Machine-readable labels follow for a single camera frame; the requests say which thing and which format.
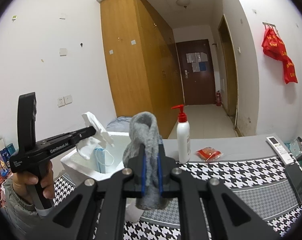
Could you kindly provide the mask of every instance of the table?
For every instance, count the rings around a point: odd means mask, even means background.
[[[281,236],[302,212],[295,194],[284,174],[284,166],[266,142],[267,136],[237,138],[192,139],[191,158],[180,167],[198,179],[219,178],[226,186],[249,205],[268,225]],[[163,140],[167,156],[178,159],[177,141]],[[195,152],[213,147],[223,153],[218,162],[204,163]],[[55,182],[57,205],[74,187],[70,178],[61,177]],[[145,211],[137,223],[125,222],[124,239],[178,239],[179,209],[173,199],[165,210]]]

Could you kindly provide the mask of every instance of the white remote control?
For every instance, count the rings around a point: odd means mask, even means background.
[[[267,137],[268,143],[275,150],[275,152],[279,155],[280,159],[283,161],[285,166],[294,163],[290,154],[286,151],[286,149],[273,137]]]

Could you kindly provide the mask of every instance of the tile floor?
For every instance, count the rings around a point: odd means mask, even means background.
[[[222,106],[196,105],[185,106],[190,124],[191,139],[236,137],[231,119]],[[177,124],[168,139],[177,138]]]

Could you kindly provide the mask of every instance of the white tissue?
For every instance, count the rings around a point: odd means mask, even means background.
[[[94,149],[98,146],[105,149],[108,143],[109,145],[114,147],[112,137],[103,127],[103,125],[98,121],[94,114],[92,114],[91,112],[86,112],[82,114],[82,118],[84,119],[86,127],[93,126],[96,130],[95,135],[79,141],[79,143],[76,145],[78,153],[84,159],[89,160]]]

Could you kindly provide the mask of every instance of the ceiling light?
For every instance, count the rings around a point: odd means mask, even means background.
[[[187,8],[187,6],[191,3],[190,0],[177,0],[175,2],[179,6],[183,6],[184,8]]]

